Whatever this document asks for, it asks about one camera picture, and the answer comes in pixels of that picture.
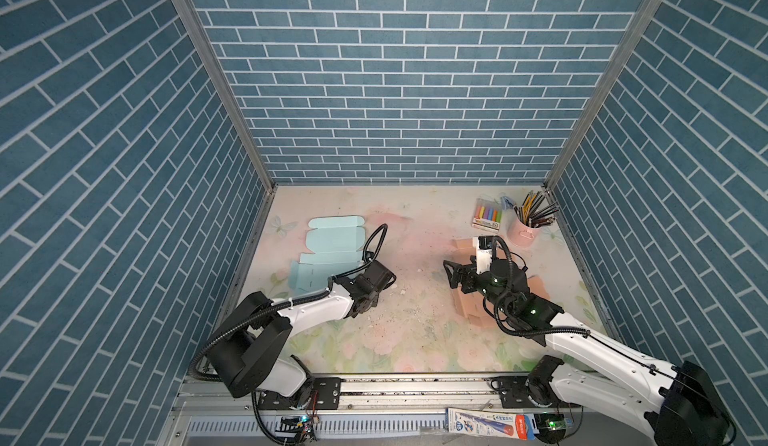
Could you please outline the light blue paper box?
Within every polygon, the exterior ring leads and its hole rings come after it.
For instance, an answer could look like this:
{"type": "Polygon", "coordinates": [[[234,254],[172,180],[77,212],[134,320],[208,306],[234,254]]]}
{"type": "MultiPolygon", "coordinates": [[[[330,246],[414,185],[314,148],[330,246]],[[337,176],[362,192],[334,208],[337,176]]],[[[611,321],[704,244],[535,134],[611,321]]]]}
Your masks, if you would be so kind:
{"type": "Polygon", "coordinates": [[[318,292],[330,276],[343,273],[362,262],[366,240],[364,218],[359,215],[312,218],[306,234],[308,253],[292,261],[289,288],[294,296],[318,292]]]}

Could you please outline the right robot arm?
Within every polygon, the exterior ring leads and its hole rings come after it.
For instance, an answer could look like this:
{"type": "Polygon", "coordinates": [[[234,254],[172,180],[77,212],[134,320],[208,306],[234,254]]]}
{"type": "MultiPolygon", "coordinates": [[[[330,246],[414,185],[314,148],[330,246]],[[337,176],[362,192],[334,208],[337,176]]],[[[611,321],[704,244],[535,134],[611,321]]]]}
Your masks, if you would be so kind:
{"type": "Polygon", "coordinates": [[[730,445],[737,428],[709,374],[634,350],[588,327],[533,293],[523,269],[491,257],[487,268],[443,263],[449,285],[482,296],[506,335],[551,349],[529,373],[530,400],[540,407],[577,404],[620,421],[657,445],[730,445]]]}

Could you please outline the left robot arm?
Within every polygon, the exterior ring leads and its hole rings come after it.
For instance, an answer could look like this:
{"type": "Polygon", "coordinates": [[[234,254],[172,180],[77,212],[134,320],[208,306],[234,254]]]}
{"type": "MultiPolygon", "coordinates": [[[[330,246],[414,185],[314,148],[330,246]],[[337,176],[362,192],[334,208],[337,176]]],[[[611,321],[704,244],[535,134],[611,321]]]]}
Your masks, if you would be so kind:
{"type": "Polygon", "coordinates": [[[312,395],[314,377],[301,360],[281,357],[288,340],[367,312],[396,279],[390,269],[372,260],[348,275],[330,276],[325,288],[297,298],[276,300],[252,293],[200,347],[187,374],[224,384],[234,398],[267,392],[285,398],[291,408],[303,406],[312,395]]]}

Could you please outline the pink flat paper box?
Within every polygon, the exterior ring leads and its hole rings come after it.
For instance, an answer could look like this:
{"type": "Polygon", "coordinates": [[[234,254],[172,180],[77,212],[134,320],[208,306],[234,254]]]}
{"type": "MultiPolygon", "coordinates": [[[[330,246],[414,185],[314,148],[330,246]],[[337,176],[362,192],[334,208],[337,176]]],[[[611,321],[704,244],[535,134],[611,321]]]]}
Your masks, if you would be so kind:
{"type": "MultiPolygon", "coordinates": [[[[470,238],[452,240],[453,247],[452,260],[468,260],[475,254],[475,248],[470,238]]],[[[545,288],[545,283],[539,275],[527,275],[527,284],[531,292],[540,297],[549,300],[550,295],[545,288]]],[[[483,297],[480,292],[462,293],[460,288],[452,290],[452,299],[456,311],[465,317],[470,324],[482,328],[494,327],[493,318],[489,316],[482,307],[483,297]]]]}

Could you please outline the box of coloured markers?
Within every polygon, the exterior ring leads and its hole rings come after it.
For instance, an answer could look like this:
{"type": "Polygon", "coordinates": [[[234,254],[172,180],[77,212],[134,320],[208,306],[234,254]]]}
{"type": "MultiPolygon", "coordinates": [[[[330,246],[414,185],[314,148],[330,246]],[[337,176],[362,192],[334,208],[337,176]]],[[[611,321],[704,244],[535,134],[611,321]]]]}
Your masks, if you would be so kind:
{"type": "Polygon", "coordinates": [[[502,216],[501,203],[479,198],[472,214],[471,225],[484,231],[498,233],[501,229],[502,216]]]}

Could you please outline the pink pencil cup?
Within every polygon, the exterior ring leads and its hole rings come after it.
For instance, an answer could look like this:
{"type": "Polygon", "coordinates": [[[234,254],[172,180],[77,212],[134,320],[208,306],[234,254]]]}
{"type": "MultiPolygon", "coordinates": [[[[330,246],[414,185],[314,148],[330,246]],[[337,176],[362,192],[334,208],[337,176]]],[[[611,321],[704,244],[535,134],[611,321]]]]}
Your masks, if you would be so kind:
{"type": "Polygon", "coordinates": [[[514,215],[508,228],[507,238],[516,246],[530,248],[539,232],[539,228],[527,226],[517,215],[514,215]]]}

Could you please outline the coloured pencils bundle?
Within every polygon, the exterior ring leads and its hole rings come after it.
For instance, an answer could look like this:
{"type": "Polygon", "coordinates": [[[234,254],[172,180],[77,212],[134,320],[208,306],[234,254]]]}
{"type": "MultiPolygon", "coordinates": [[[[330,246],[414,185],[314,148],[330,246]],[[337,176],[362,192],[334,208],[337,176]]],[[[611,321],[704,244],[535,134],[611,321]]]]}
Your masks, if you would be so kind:
{"type": "Polygon", "coordinates": [[[555,214],[559,208],[554,204],[545,205],[546,197],[543,192],[530,191],[520,205],[514,205],[513,210],[519,221],[530,228],[550,226],[555,222],[555,214]]]}

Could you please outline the white blue red package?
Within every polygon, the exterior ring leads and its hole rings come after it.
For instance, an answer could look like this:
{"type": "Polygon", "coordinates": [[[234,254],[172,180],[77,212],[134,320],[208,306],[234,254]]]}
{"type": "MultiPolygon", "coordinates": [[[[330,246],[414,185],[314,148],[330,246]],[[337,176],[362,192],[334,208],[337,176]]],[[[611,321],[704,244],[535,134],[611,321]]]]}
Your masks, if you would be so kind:
{"type": "Polygon", "coordinates": [[[499,437],[529,441],[533,440],[538,432],[534,425],[533,416],[529,414],[448,408],[446,420],[450,433],[475,437],[499,437]]]}

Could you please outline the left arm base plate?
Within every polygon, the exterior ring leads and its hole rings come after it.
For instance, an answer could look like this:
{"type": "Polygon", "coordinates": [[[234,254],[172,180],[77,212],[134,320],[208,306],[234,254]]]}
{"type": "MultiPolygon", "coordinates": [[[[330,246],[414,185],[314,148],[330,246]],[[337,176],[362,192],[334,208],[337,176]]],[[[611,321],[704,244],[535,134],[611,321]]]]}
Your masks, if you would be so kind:
{"type": "Polygon", "coordinates": [[[292,396],[261,392],[257,406],[261,410],[337,410],[341,396],[340,377],[311,377],[292,396]]]}

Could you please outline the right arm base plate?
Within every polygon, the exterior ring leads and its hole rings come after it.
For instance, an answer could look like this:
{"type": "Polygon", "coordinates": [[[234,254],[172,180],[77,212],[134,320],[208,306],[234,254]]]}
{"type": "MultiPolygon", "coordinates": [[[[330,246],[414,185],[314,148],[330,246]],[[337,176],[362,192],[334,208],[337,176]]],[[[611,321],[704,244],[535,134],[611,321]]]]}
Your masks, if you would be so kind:
{"type": "Polygon", "coordinates": [[[537,392],[528,384],[528,377],[521,374],[495,376],[487,380],[488,386],[500,399],[505,409],[538,408],[580,408],[576,403],[561,401],[553,392],[544,389],[537,392]]]}

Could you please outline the aluminium front rail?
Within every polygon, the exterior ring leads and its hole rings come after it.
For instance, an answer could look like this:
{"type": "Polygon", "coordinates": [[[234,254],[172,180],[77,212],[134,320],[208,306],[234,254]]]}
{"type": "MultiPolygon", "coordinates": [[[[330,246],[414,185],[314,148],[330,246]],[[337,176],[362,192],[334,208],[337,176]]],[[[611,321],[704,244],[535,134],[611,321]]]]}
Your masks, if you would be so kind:
{"type": "MultiPolygon", "coordinates": [[[[446,410],[493,413],[562,414],[569,421],[566,431],[579,444],[587,443],[587,433],[596,434],[599,444],[612,434],[624,434],[631,443],[643,445],[639,432],[617,419],[585,406],[580,408],[505,409],[487,380],[516,373],[424,373],[424,374],[340,374],[341,396],[337,410],[304,410],[316,413],[312,430],[316,442],[416,438],[428,434],[446,436],[446,410]]],[[[250,396],[234,398],[219,382],[187,380],[171,408],[158,439],[161,445],[184,445],[194,438],[221,444],[227,438],[256,438],[260,425],[280,438],[292,433],[283,421],[298,417],[300,410],[261,410],[250,396]]]]}

